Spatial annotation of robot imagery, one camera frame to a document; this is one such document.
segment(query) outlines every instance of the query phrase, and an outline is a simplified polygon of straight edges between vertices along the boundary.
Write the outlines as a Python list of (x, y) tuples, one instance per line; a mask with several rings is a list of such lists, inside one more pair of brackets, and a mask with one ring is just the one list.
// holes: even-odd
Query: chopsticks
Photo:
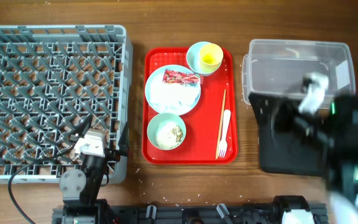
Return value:
[(218, 159), (218, 157), (219, 157), (219, 142), (221, 141), (222, 123), (223, 123), (223, 111), (224, 111), (224, 103), (225, 103), (225, 101), (226, 101), (226, 89), (223, 92), (221, 121), (219, 122), (218, 143), (216, 143), (216, 156), (215, 156), (215, 159)]

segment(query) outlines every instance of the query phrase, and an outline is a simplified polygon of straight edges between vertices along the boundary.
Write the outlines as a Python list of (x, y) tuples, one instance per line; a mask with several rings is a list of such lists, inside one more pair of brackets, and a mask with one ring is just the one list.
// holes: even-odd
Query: dish rack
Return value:
[[(89, 114), (92, 128), (108, 130), (108, 147), (118, 149), (132, 51), (119, 25), (0, 26), (0, 183), (21, 166), (70, 147), (70, 134)], [(81, 159), (71, 151), (28, 168), (14, 183), (59, 182)], [(109, 183), (125, 179), (126, 164), (124, 156), (108, 162)]]

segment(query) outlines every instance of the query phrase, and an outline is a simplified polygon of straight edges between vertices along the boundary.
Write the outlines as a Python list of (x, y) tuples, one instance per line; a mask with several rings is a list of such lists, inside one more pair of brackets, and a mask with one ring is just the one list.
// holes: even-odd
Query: red tray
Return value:
[[(161, 47), (146, 55), (145, 79), (164, 65), (182, 65), (186, 63), (188, 47)], [(223, 49), (224, 57), (220, 68), (211, 76), (204, 78), (201, 85), (201, 97), (198, 104), (187, 114), (181, 116), (186, 124), (186, 137), (180, 146), (171, 151), (154, 147), (147, 139), (147, 125), (158, 113), (143, 99), (143, 156), (153, 164), (194, 165), (228, 164), (238, 153), (236, 104), (234, 102), (233, 59)], [(226, 89), (225, 110), (231, 110), (230, 125), (227, 131), (227, 151), (225, 158), (215, 159), (221, 117), (223, 92)]]

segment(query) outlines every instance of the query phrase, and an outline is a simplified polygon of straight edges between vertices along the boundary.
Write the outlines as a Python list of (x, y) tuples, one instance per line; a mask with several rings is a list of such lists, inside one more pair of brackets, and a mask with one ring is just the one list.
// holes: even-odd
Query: wooden table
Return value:
[[(257, 125), (251, 107), (242, 100), (241, 63), (252, 39), (345, 42), (351, 49), (358, 89), (358, 1), (0, 3), (0, 25), (122, 24), (127, 29), (134, 46), (128, 114), (132, 152), (126, 180), (100, 190), (99, 198), (110, 205), (241, 204), (269, 202), (275, 195), (288, 194), (325, 201), (320, 178), (259, 170)], [(145, 55), (154, 47), (190, 46), (201, 40), (225, 47), (234, 58), (239, 155), (227, 166), (153, 166), (140, 151)], [(57, 184), (20, 184), (13, 191), (37, 223), (50, 223), (52, 208), (63, 204)], [(2, 222), (25, 223), (9, 199), (7, 185), (0, 185)]]

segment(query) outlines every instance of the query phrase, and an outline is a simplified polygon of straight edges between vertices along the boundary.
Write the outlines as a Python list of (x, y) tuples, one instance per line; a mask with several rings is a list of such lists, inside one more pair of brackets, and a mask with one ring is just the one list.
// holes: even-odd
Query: candy wrapper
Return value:
[(202, 75), (195, 75), (192, 73), (176, 72), (173, 70), (166, 69), (164, 73), (163, 83), (178, 83), (178, 84), (189, 84), (199, 83), (203, 84), (204, 77)]

